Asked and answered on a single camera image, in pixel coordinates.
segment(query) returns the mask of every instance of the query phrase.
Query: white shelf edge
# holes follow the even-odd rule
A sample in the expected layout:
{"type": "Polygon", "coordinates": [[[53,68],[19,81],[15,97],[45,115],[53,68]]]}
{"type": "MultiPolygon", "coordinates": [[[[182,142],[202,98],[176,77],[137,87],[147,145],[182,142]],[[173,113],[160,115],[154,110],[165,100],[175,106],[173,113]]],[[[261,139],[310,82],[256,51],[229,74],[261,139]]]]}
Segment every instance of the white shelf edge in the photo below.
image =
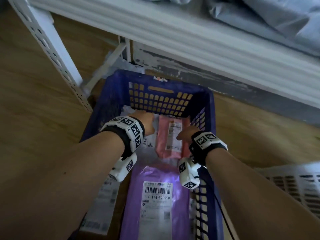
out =
{"type": "Polygon", "coordinates": [[[171,14],[160,5],[140,0],[29,2],[320,108],[319,59],[214,21],[192,19],[179,7],[174,7],[179,12],[171,14]]]}

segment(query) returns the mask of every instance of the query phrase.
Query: person's left hand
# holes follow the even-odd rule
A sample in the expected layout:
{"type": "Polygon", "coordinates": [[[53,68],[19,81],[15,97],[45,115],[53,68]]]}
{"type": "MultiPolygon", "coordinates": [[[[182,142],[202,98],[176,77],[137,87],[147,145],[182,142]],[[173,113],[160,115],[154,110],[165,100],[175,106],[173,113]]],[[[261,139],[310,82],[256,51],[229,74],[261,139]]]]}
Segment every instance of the person's left hand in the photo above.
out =
{"type": "Polygon", "coordinates": [[[143,111],[143,110],[136,110],[136,112],[132,114],[128,114],[128,116],[135,117],[141,121],[141,123],[144,126],[145,136],[152,135],[155,132],[155,129],[153,128],[153,125],[152,125],[152,122],[155,119],[153,113],[147,113],[146,111],[143,111]]]}

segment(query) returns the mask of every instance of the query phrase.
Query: purple package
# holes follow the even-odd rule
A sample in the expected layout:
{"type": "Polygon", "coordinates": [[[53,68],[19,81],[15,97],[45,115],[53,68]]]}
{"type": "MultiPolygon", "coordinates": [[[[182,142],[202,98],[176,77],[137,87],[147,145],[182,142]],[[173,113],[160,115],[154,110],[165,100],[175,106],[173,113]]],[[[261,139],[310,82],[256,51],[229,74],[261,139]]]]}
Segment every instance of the purple package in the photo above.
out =
{"type": "Polygon", "coordinates": [[[181,186],[178,169],[135,165],[120,240],[186,240],[189,234],[189,190],[181,186]]]}

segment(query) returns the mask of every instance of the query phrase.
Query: hand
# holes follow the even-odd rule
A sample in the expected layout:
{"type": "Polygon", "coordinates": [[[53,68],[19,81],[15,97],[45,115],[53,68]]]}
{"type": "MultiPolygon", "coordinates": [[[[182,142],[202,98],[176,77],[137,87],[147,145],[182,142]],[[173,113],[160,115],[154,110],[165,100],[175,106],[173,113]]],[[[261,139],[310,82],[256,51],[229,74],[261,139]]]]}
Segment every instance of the hand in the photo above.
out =
{"type": "Polygon", "coordinates": [[[153,128],[152,122],[154,121],[155,117],[153,113],[147,113],[143,110],[136,110],[136,112],[132,114],[128,114],[128,116],[132,116],[137,118],[144,126],[145,136],[152,135],[155,132],[153,128]]]}
{"type": "Polygon", "coordinates": [[[179,141],[183,140],[183,141],[186,141],[189,144],[191,144],[192,143],[191,136],[193,136],[193,134],[198,131],[199,131],[199,129],[197,127],[189,126],[178,134],[177,140],[179,140],[179,141]]]}

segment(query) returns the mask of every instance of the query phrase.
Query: person's left arm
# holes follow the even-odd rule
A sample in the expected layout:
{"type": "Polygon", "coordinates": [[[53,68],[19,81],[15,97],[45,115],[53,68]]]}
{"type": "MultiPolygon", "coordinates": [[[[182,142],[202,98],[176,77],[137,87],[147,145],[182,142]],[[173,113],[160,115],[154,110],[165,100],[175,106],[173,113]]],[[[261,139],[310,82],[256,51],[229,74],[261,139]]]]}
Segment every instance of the person's left arm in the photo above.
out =
{"type": "MultiPolygon", "coordinates": [[[[152,113],[132,116],[146,136],[154,133],[152,113]]],[[[0,185],[2,239],[67,240],[124,150],[116,133],[104,131],[73,146],[54,166],[0,185]]]]}

